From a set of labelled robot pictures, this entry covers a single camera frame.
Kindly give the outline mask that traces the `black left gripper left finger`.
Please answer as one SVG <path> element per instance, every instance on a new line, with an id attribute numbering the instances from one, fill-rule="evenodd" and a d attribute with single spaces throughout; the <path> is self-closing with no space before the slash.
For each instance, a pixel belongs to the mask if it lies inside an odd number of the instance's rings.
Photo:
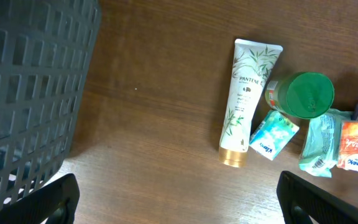
<path id="1" fill-rule="evenodd" d="M 80 198 L 74 174 L 67 174 L 0 211 L 0 224 L 73 224 Z"/>

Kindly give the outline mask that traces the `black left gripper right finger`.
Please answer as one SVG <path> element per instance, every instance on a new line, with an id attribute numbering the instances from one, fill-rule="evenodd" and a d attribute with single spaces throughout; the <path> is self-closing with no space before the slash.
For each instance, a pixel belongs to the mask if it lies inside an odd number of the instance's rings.
<path id="1" fill-rule="evenodd" d="M 281 172 L 277 197 L 285 223 L 358 224 L 358 208 L 290 171 Z"/>

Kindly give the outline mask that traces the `mint green wipes pack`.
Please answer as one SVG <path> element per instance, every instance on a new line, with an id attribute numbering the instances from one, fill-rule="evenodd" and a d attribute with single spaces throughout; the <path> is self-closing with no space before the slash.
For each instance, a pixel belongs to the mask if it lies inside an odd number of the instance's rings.
<path id="1" fill-rule="evenodd" d="M 351 116 L 351 111 L 330 109 L 310 120 L 298 163 L 301 170 L 315 177 L 332 177 L 331 169 L 338 162 L 342 122 Z"/>

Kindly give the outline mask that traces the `teal tissue pack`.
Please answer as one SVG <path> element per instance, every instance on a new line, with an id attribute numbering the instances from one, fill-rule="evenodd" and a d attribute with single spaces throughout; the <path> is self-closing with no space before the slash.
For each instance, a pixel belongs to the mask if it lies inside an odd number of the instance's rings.
<path id="1" fill-rule="evenodd" d="M 279 111 L 270 110 L 251 135 L 249 146 L 272 161 L 299 129 Z"/>

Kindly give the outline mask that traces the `green lid glass jar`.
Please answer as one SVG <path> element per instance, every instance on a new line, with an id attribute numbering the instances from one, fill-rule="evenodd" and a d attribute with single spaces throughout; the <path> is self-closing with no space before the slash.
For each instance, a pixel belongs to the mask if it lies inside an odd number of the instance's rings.
<path id="1" fill-rule="evenodd" d="M 271 79 L 265 89 L 267 104 L 281 112 L 301 119 L 321 116 L 334 101 L 334 85 L 322 73 L 298 72 Z"/>

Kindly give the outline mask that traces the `white Pantene tube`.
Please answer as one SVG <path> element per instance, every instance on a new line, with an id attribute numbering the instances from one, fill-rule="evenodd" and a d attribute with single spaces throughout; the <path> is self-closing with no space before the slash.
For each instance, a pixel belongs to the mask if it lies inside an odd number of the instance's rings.
<path id="1" fill-rule="evenodd" d="M 252 119 L 282 51 L 280 45 L 235 40 L 229 95 L 219 140 L 219 161 L 223 164 L 245 166 Z"/>

